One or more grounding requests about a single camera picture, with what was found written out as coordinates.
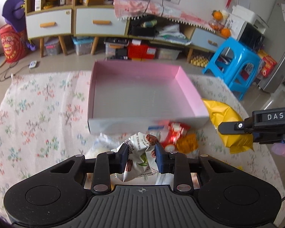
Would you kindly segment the yellow snack bag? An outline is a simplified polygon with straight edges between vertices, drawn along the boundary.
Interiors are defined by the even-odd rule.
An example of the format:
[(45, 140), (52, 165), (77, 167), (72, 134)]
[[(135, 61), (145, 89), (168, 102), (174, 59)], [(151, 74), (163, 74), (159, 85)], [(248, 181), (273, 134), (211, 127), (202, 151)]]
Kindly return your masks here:
[(235, 129), (236, 125), (242, 122), (242, 118), (233, 108), (219, 101), (204, 99), (203, 102), (208, 110), (210, 121), (231, 154), (253, 150), (253, 135)]

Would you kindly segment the white pecan snack packet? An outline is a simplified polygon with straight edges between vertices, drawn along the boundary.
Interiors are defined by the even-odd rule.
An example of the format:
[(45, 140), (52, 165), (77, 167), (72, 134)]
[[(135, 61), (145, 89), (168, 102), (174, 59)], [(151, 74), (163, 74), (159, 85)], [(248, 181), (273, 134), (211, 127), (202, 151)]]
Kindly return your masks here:
[(158, 138), (138, 132), (124, 141), (128, 145), (128, 159), (124, 173), (116, 173), (111, 179), (116, 184), (154, 184), (158, 176), (155, 145)]

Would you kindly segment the orange snack packet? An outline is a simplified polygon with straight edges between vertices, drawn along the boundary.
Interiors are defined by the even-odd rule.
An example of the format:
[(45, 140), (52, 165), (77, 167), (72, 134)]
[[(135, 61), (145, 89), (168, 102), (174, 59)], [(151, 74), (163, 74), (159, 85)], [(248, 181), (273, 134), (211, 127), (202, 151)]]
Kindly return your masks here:
[(190, 133), (180, 138), (176, 142), (176, 151), (188, 154), (196, 151), (199, 148), (197, 135), (195, 133)]

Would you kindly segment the blue plastic stool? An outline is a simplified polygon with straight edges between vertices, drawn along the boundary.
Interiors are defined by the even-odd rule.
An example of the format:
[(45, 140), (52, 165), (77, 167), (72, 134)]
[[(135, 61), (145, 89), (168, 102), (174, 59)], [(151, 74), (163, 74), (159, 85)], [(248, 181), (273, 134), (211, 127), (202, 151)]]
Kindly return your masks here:
[[(228, 64), (218, 61), (225, 48), (230, 48), (234, 54), (233, 59)], [(261, 58), (257, 53), (251, 51), (232, 37), (229, 37), (214, 53), (202, 73), (211, 72), (214, 77), (223, 80), (227, 87), (238, 95), (238, 100), (242, 100), (259, 73), (260, 64)], [(245, 79), (242, 77), (241, 72), (247, 65), (251, 65), (252, 70), (248, 78)]]

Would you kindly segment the pink cardboard box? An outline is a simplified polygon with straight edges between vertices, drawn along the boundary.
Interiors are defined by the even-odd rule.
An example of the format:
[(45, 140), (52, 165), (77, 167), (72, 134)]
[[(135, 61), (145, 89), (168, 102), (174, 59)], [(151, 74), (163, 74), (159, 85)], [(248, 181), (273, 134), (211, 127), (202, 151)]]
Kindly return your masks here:
[(170, 122), (199, 129), (208, 120), (199, 92), (180, 66), (129, 60), (93, 66), (87, 111), (91, 134), (161, 130)]

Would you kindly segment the floral tablecloth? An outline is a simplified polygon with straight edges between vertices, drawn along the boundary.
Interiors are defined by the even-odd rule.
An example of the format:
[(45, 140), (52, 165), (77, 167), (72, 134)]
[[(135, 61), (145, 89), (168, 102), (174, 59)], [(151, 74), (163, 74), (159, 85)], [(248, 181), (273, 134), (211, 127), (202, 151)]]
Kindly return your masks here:
[[(227, 86), (214, 77), (188, 74), (203, 99), (226, 103), (247, 114)], [(76, 154), (95, 158), (137, 132), (91, 135), (87, 122), (91, 71), (13, 77), (0, 105), (0, 218), (9, 223), (3, 198), (14, 184)], [(279, 170), (267, 146), (230, 154), (211, 122), (196, 131), (206, 153), (275, 186), (285, 196)]]

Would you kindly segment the silver refrigerator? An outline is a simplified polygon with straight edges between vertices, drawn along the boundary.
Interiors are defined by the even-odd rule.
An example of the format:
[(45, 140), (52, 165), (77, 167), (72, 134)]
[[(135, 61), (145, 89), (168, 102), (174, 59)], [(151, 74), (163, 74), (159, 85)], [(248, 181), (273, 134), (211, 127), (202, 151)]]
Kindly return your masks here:
[(274, 93), (285, 80), (285, 0), (275, 0), (267, 25), (269, 28), (263, 42), (264, 51), (277, 62), (277, 65), (258, 85), (263, 91)]

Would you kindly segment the black microwave oven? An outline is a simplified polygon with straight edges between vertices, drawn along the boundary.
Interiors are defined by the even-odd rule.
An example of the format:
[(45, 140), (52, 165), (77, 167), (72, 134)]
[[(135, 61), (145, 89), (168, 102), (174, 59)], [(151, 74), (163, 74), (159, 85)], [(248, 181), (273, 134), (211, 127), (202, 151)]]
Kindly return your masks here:
[(258, 52), (263, 45), (265, 36), (253, 25), (245, 22), (237, 39), (242, 45), (254, 52)]

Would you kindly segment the orange fruit lower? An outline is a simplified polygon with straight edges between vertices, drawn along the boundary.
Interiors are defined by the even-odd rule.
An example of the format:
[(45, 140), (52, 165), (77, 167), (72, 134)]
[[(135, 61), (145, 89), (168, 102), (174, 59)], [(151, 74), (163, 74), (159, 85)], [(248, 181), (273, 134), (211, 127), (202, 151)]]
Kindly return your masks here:
[(221, 35), (225, 38), (229, 38), (231, 36), (231, 31), (228, 28), (222, 28), (220, 31)]

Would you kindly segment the orange fruit upper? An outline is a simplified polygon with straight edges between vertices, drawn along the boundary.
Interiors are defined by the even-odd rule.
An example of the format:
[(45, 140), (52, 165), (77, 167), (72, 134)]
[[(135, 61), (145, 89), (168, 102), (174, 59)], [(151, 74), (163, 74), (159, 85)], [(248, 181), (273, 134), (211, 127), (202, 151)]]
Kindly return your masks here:
[(223, 20), (223, 15), (222, 15), (221, 11), (219, 11), (219, 10), (214, 10), (211, 15), (216, 21), (222, 21)]

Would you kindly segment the red storage box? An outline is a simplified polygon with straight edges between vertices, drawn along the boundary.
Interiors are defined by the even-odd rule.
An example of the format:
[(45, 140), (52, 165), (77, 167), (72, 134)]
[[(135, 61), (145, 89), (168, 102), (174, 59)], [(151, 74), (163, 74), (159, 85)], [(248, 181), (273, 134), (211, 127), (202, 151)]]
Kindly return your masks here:
[(156, 55), (156, 47), (148, 44), (136, 45), (129, 43), (127, 46), (127, 57), (129, 59), (154, 59)]

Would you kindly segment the clear bin blue lid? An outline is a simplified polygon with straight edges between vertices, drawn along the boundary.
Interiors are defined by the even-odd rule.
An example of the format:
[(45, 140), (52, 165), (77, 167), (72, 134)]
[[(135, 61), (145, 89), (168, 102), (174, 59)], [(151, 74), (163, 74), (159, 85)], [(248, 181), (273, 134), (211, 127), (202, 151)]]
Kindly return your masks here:
[(93, 37), (72, 37), (75, 53), (78, 56), (90, 54), (93, 45)]

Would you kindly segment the low wooden tv stand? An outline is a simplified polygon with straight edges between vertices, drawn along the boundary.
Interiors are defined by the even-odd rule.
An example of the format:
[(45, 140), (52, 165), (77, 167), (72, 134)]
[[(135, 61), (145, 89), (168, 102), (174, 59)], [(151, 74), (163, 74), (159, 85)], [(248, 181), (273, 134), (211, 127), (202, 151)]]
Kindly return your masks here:
[(127, 19), (125, 35), (151, 44), (188, 49), (188, 61), (193, 51), (215, 52), (227, 39), (220, 30), (214, 30), (200, 19), (188, 21), (155, 15)]

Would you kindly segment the red printed bucket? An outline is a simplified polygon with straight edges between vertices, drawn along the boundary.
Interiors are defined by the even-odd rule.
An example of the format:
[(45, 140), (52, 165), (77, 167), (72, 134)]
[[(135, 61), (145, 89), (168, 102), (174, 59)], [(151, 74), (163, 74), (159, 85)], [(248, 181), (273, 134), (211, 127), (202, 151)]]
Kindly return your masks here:
[(17, 62), (28, 54), (26, 30), (16, 32), (11, 25), (5, 24), (0, 28), (0, 38), (7, 63)]

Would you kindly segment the pink checkered cloth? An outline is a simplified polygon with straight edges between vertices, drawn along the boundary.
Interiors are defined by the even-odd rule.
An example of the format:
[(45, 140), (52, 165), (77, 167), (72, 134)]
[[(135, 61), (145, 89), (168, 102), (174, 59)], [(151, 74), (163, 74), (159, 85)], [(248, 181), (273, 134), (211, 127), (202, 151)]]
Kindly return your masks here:
[(215, 32), (207, 21), (184, 12), (182, 10), (162, 5), (156, 2), (147, 2), (143, 0), (113, 0), (115, 16), (119, 20), (134, 19), (146, 15), (163, 17), (171, 21), (200, 27), (204, 30)]

